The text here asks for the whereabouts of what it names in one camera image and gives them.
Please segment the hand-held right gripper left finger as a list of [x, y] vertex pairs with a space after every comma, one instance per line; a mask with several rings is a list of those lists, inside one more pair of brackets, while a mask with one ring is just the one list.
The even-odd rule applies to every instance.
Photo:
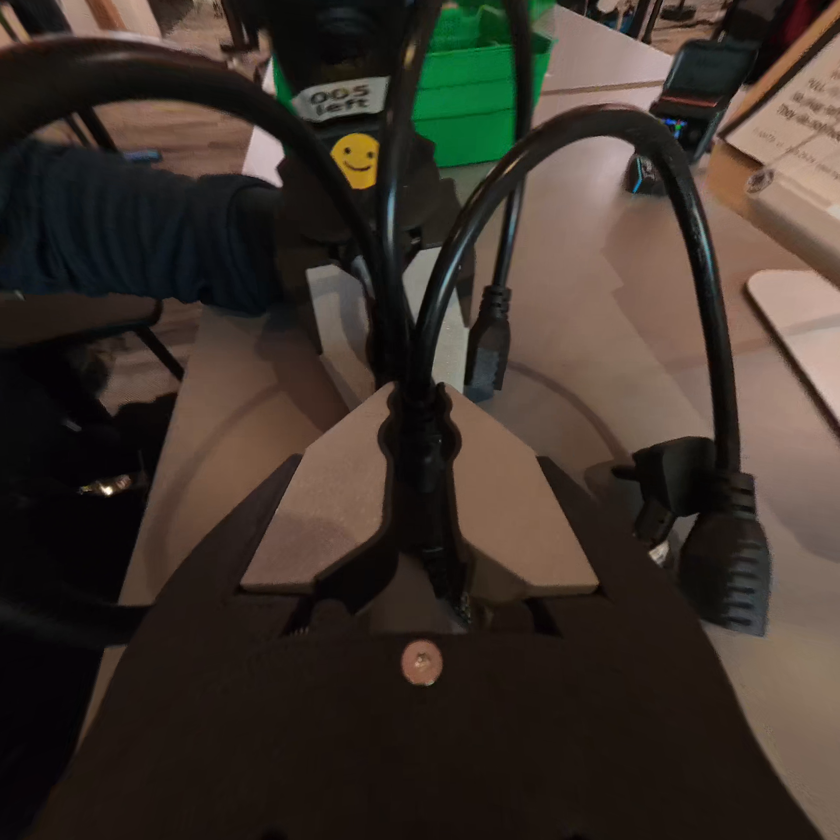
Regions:
[[394, 395], [384, 385], [307, 447], [241, 578], [244, 594], [336, 600], [363, 614], [390, 584]]

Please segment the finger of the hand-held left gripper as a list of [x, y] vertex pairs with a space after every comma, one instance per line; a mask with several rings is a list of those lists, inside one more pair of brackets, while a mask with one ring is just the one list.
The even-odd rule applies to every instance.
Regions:
[[474, 259], [463, 259], [456, 270], [434, 355], [433, 382], [445, 384], [458, 393], [465, 389], [475, 271]]
[[334, 265], [307, 269], [322, 367], [348, 408], [373, 395], [370, 318], [362, 284]]

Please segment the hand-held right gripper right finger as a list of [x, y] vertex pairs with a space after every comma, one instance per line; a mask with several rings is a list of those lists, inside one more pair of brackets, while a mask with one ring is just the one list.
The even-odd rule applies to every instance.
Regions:
[[458, 439], [451, 471], [469, 596], [502, 606], [593, 593], [599, 580], [535, 452], [450, 385], [443, 395]]

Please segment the person's left forearm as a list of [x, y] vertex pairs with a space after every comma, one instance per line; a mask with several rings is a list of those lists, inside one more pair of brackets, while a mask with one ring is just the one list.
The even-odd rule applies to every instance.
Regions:
[[25, 140], [1, 158], [1, 288], [201, 302], [259, 316], [280, 299], [281, 193]]

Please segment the green plastic bin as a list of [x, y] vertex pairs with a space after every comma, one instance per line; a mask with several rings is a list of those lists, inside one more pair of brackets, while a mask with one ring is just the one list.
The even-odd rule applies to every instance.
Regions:
[[[423, 2], [261, 2], [278, 100], [308, 123], [337, 163], [380, 120], [406, 26]], [[516, 48], [508, 11], [530, 38], [532, 99], [541, 92], [553, 39], [534, 23], [552, 2], [442, 2], [416, 87], [414, 130], [439, 168], [496, 161], [520, 135]]]

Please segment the wooden board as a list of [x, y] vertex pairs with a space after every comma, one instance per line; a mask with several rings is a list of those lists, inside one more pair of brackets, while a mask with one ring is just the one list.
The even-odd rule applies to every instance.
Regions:
[[760, 165], [753, 158], [734, 149], [728, 134], [736, 129], [764, 100], [793, 78], [807, 60], [815, 57], [838, 34], [839, 2], [830, 3], [811, 26], [792, 43], [778, 60], [752, 86], [734, 117], [724, 127], [707, 167], [707, 188], [723, 206], [728, 207], [752, 226], [767, 231], [768, 226], [756, 213], [745, 193], [747, 181]]

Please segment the white rounded pad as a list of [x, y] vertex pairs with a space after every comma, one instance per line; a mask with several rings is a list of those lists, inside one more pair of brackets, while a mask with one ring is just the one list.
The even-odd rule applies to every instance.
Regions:
[[810, 270], [766, 269], [745, 292], [835, 428], [839, 426], [839, 290]]

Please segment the black device with screen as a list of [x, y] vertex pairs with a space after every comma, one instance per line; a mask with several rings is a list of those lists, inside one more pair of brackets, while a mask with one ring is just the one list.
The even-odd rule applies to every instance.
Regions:
[[650, 113], [695, 165], [708, 152], [729, 104], [749, 75], [757, 50], [738, 42], [692, 39], [676, 52]]

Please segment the printed instruction sheet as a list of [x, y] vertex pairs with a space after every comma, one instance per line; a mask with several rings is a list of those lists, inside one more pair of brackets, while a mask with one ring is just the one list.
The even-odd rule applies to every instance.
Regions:
[[764, 165], [790, 154], [823, 163], [839, 149], [839, 36], [727, 134], [735, 150]]

